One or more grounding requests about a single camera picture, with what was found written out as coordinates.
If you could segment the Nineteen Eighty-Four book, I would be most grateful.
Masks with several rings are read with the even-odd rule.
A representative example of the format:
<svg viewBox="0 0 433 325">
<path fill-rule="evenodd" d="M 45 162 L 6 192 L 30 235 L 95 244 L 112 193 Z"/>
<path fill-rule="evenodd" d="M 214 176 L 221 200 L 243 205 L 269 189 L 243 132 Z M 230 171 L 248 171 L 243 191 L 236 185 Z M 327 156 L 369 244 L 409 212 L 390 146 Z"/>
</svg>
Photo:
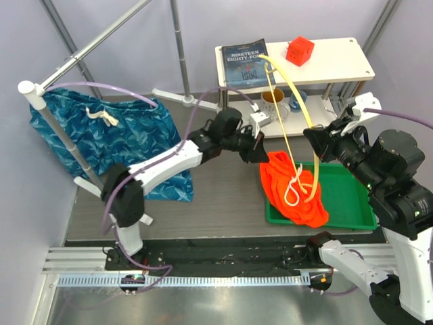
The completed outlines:
<svg viewBox="0 0 433 325">
<path fill-rule="evenodd" d="M 260 58 L 260 55 L 268 55 L 264 39 L 241 45 L 222 46 L 221 55 L 223 82 L 226 87 L 246 90 L 269 85 L 265 72 L 267 61 Z"/>
</svg>

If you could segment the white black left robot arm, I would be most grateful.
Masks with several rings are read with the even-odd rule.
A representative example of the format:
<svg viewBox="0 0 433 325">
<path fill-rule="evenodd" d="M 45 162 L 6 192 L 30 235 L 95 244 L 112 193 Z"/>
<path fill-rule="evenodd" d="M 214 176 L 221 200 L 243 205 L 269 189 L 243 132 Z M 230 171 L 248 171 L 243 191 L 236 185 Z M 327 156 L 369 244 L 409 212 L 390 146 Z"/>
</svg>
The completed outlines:
<svg viewBox="0 0 433 325">
<path fill-rule="evenodd" d="M 125 166 L 118 163 L 108 171 L 101 200 L 114 222 L 117 241 L 124 249 L 120 261 L 130 270 L 143 265 L 143 241 L 139 222 L 143 219 L 144 197 L 167 179 L 218 157 L 223 150 L 237 152 L 245 163 L 267 163 L 261 127 L 271 117 L 253 105 L 248 124 L 235 108 L 220 111 L 205 126 L 192 131 L 173 148 L 143 162 Z"/>
</svg>

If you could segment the green plastic tray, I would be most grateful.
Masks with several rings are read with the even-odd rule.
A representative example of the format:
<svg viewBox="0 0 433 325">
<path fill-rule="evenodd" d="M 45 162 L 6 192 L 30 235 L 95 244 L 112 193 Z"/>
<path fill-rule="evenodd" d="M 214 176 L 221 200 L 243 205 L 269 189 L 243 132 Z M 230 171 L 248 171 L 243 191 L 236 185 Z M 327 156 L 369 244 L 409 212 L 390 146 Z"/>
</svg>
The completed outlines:
<svg viewBox="0 0 433 325">
<path fill-rule="evenodd" d="M 342 165 L 320 164 L 321 201 L 329 214 L 326 227 L 374 231 L 378 222 L 367 190 Z"/>
</svg>

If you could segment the blue patterned shorts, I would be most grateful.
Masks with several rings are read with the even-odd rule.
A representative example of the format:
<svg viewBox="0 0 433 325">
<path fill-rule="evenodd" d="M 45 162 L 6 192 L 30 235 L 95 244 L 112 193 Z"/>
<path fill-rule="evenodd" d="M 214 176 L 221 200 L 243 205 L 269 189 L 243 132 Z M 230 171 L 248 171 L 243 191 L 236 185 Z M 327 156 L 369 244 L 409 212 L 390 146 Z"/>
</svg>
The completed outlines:
<svg viewBox="0 0 433 325">
<path fill-rule="evenodd" d="M 64 129 L 97 175 L 117 163 L 125 166 L 151 159 L 176 146 L 181 136 L 168 111 L 156 98 L 157 107 L 140 100 L 106 102 L 73 90 L 59 88 L 43 96 L 49 111 Z M 88 178 L 41 113 L 29 107 L 30 124 L 73 177 Z M 117 121 L 113 125 L 106 113 Z M 193 200 L 189 170 L 167 179 L 145 196 L 148 200 Z"/>
</svg>

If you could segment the white patterned mug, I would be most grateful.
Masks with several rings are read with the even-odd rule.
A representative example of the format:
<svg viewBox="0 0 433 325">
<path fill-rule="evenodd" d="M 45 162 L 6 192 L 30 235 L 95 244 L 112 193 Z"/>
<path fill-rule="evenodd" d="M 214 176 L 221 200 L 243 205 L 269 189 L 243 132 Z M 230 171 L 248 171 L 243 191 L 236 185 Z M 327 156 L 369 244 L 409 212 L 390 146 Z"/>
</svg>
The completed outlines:
<svg viewBox="0 0 433 325">
<path fill-rule="evenodd" d="M 290 111 L 284 92 L 279 88 L 262 92 L 259 108 L 270 116 L 272 121 L 278 121 L 279 118 L 285 121 Z"/>
</svg>

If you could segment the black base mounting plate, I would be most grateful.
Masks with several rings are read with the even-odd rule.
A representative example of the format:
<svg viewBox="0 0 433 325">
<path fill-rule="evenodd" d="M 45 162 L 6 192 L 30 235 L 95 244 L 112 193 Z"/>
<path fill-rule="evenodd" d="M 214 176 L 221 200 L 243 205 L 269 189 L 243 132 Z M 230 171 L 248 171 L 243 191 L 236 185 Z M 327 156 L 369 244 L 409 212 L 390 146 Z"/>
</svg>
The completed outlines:
<svg viewBox="0 0 433 325">
<path fill-rule="evenodd" d="M 177 277 L 296 276 L 302 269 L 323 266 L 309 248 L 309 236 L 190 238 L 144 240 L 130 262 L 113 240 L 68 240 L 67 247 L 96 248 L 105 256 L 107 271 L 151 266 L 161 276 L 163 265 Z"/>
</svg>

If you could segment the yellow hanger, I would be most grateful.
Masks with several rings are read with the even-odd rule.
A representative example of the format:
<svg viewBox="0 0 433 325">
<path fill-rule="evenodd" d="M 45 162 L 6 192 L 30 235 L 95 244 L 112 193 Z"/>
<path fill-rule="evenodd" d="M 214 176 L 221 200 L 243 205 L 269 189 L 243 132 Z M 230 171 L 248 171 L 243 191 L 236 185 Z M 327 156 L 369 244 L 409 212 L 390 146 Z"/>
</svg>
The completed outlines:
<svg viewBox="0 0 433 325">
<path fill-rule="evenodd" d="M 267 128 L 272 137 L 282 136 L 286 144 L 289 144 L 289 137 L 300 136 L 304 129 L 330 121 L 331 115 L 325 111 L 326 105 L 330 103 L 329 100 L 322 100 L 318 95 L 311 95 L 304 100 L 300 95 L 299 86 L 315 85 L 322 82 L 320 74 L 315 72 L 310 64 L 305 67 L 297 67 L 276 57 L 260 55 L 260 58 L 267 61 L 265 72 L 268 75 L 269 91 L 273 91 L 275 88 L 288 87 L 300 106 L 296 112 L 290 109 L 285 121 L 280 118 L 276 121 L 281 127 L 280 131 L 275 125 Z"/>
</svg>

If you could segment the white two-tier shelf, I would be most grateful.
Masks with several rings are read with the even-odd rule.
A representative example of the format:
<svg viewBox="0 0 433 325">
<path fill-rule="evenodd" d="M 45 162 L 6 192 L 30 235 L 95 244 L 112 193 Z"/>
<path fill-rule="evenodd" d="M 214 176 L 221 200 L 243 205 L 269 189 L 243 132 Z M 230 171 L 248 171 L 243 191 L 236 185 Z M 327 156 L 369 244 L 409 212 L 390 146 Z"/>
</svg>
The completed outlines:
<svg viewBox="0 0 433 325">
<path fill-rule="evenodd" d="M 375 72 L 355 38 L 317 39 L 312 40 L 312 42 L 315 44 L 312 56 L 309 61 L 301 67 L 310 64 L 313 67 L 313 70 L 320 74 L 322 82 L 319 84 L 335 85 L 336 83 L 369 81 L 374 78 Z M 288 63 L 289 61 L 286 60 L 288 43 L 288 41 L 267 42 L 267 50 L 270 57 L 276 57 L 282 59 L 285 63 Z M 224 68 L 221 48 L 222 46 L 215 47 L 214 52 L 219 85 L 224 87 Z M 328 125 L 335 119 L 334 114 L 332 114 L 334 108 L 332 102 L 329 98 L 326 98 L 326 100 L 329 100 L 330 103 L 326 105 L 325 111 L 331 115 L 331 118 L 329 122 L 320 125 Z M 237 108 L 243 116 L 246 117 L 244 123 L 247 124 L 248 117 L 252 113 L 249 102 L 237 101 L 229 103 L 229 106 Z M 277 138 L 272 137 L 271 132 L 267 130 L 267 128 L 272 125 L 275 125 L 278 131 L 281 130 L 279 123 L 276 121 L 272 122 L 262 128 L 266 138 Z"/>
</svg>

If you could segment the white clothes rack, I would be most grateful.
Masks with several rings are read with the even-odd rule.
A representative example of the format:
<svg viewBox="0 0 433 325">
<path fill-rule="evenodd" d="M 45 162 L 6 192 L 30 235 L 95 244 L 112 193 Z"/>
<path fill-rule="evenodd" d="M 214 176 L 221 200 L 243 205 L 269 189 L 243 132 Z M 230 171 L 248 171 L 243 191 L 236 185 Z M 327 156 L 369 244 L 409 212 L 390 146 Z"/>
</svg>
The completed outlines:
<svg viewBox="0 0 433 325">
<path fill-rule="evenodd" d="M 164 105 L 127 89 L 126 102 L 107 102 L 65 84 L 22 81 L 18 91 L 30 104 L 30 124 L 74 177 L 86 177 L 96 188 L 116 163 L 148 161 L 181 143 Z"/>
</svg>

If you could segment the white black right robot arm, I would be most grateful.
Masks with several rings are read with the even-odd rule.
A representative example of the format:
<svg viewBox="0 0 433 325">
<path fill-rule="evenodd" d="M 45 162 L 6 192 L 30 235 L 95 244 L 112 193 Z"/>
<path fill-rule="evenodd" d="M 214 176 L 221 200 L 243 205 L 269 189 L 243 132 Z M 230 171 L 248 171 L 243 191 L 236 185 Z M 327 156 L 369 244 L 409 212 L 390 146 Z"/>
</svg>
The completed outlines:
<svg viewBox="0 0 433 325">
<path fill-rule="evenodd" d="M 352 133 L 315 127 L 304 136 L 320 161 L 339 161 L 367 189 L 396 273 L 374 269 L 328 232 L 307 240 L 308 264 L 336 268 L 365 293 L 385 324 L 431 324 L 432 193 L 414 179 L 425 159 L 415 138 L 388 129 L 369 144 L 364 127 Z"/>
</svg>

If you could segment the orange shorts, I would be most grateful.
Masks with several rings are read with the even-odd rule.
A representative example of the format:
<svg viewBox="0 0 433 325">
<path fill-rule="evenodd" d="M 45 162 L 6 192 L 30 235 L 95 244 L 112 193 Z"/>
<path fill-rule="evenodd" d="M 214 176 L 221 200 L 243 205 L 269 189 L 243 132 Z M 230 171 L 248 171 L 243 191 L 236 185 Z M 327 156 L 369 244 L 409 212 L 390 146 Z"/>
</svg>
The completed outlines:
<svg viewBox="0 0 433 325">
<path fill-rule="evenodd" d="M 270 204 L 296 225 L 319 228 L 329 221 L 321 200 L 321 186 L 313 197 L 314 175 L 300 163 L 296 166 L 288 153 L 268 153 L 269 162 L 259 164 L 260 181 Z"/>
</svg>

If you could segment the red cube power strip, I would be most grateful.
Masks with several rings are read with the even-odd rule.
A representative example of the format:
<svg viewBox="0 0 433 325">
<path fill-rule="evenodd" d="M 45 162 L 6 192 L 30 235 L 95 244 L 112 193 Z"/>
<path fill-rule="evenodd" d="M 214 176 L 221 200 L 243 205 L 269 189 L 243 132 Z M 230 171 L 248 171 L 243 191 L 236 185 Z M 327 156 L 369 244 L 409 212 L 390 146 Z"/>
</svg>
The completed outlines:
<svg viewBox="0 0 433 325">
<path fill-rule="evenodd" d="M 286 60 L 297 66 L 302 66 L 310 59 L 314 46 L 312 41 L 298 36 L 288 43 Z"/>
</svg>

